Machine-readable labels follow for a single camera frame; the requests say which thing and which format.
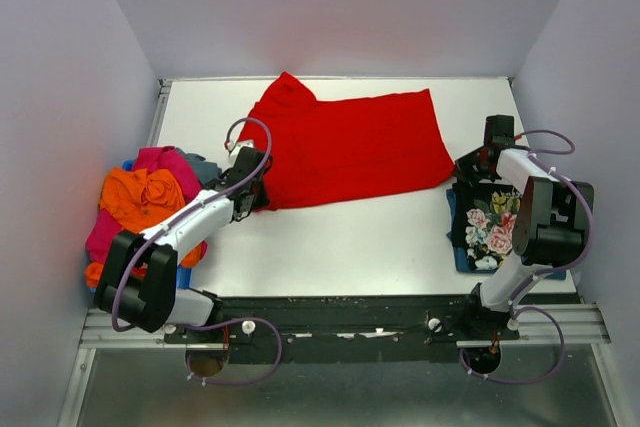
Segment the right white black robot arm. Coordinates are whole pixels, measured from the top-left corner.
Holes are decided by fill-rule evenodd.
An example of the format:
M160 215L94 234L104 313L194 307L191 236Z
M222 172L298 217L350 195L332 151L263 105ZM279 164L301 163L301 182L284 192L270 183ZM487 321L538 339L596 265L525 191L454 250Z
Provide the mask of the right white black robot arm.
M513 312L540 280L581 263L592 243L593 186L546 165L544 152L519 138L513 117L489 116L482 146L455 162L465 242L483 252L477 264L508 253L519 259L493 266L474 290L479 304L461 312L461 329L474 339L494 330L494 312Z

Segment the red t shirt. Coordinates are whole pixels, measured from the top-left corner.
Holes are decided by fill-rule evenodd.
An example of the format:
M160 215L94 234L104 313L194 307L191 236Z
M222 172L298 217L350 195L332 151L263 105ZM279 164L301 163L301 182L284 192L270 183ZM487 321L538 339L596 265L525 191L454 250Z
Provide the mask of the red t shirt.
M239 138L271 151L271 210L430 189L454 169L429 90L323 101L283 73L249 116Z

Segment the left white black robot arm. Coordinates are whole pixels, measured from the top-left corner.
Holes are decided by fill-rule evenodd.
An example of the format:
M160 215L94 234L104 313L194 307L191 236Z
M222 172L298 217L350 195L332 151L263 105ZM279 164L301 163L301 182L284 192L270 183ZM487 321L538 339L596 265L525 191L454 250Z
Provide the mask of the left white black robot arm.
M112 315L116 330L153 333L166 325L187 326L201 342L214 340L222 327L213 294L177 287L177 270L206 238L268 204L264 173L270 154L239 150L219 187L201 190L168 219L113 239L95 289L94 303Z

